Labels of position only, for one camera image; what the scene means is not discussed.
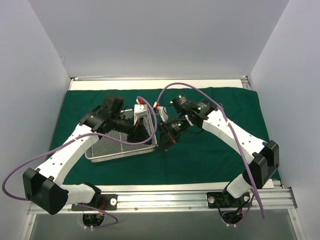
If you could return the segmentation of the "green surgical cloth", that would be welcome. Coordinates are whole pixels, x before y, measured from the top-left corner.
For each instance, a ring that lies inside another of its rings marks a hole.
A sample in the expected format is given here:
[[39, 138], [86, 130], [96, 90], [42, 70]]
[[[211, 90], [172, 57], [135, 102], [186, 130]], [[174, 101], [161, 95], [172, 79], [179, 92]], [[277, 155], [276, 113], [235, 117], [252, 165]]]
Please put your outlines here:
[[[141, 96], [153, 104], [162, 105], [183, 93], [195, 102], [211, 97], [222, 105], [227, 117], [246, 132], [264, 141], [269, 140], [260, 108], [258, 94], [244, 88], [191, 88], [112, 90], [132, 106]], [[245, 169], [241, 156], [215, 135], [191, 127], [180, 141], [167, 151], [153, 151], [115, 160], [92, 163], [84, 156], [68, 173], [66, 185], [177, 185], [229, 182]]]

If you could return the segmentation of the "metal mesh tray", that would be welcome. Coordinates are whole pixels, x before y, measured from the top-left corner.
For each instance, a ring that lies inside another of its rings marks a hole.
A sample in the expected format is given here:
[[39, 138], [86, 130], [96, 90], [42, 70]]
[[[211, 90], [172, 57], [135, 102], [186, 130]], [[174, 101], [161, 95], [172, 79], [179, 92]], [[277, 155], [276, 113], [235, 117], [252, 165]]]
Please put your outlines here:
[[[147, 112], [144, 112], [142, 114], [140, 118], [140, 123], [143, 124], [143, 126], [146, 129], [146, 132], [148, 133], [148, 135], [150, 135], [154, 131], [152, 114], [150, 113], [150, 110], [148, 109], [147, 105], [145, 104], [144, 106], [146, 107]], [[134, 119], [133, 109], [122, 110], [120, 111], [120, 113], [120, 117], [122, 116], [121, 118], [124, 120]], [[118, 132], [115, 130], [111, 130], [107, 134], [121, 141], [126, 141], [128, 137], [128, 134]], [[156, 135], [152, 137], [151, 144], [140, 145], [127, 145], [113, 141], [108, 138], [101, 138], [90, 148], [88, 148], [84, 155], [92, 163], [98, 163], [124, 157], [130, 157], [134, 155], [150, 153], [153, 152], [157, 146], [158, 145]]]

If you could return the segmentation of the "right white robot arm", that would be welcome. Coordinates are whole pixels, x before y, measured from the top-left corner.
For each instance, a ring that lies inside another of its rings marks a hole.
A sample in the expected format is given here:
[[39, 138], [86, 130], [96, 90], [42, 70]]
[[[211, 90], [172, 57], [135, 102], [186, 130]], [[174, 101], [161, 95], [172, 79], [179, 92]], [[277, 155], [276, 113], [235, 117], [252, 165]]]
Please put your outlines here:
[[223, 203], [234, 206], [247, 191], [262, 189], [277, 171], [279, 145], [273, 140], [266, 142], [253, 136], [234, 122], [225, 118], [223, 112], [208, 100], [190, 101], [181, 93], [170, 102], [179, 116], [169, 120], [164, 107], [158, 107], [162, 120], [158, 123], [160, 133], [159, 151], [165, 151], [178, 143], [183, 132], [197, 126], [209, 132], [244, 157], [249, 169], [232, 180], [222, 193]]

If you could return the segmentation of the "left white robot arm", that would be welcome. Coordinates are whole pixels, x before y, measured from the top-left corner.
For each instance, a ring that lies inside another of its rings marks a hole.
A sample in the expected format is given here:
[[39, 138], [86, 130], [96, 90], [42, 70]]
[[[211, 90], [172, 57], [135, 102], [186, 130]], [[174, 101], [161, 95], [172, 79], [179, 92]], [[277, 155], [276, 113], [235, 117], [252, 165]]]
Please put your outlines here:
[[136, 101], [130, 118], [122, 110], [124, 98], [111, 93], [85, 114], [67, 141], [53, 150], [45, 162], [36, 169], [25, 170], [22, 180], [26, 199], [51, 215], [66, 205], [84, 204], [90, 210], [98, 209], [103, 197], [97, 186], [87, 182], [66, 185], [65, 178], [82, 155], [102, 138], [129, 146], [152, 143], [155, 133], [148, 133], [141, 118], [153, 114], [153, 108], [141, 96]]

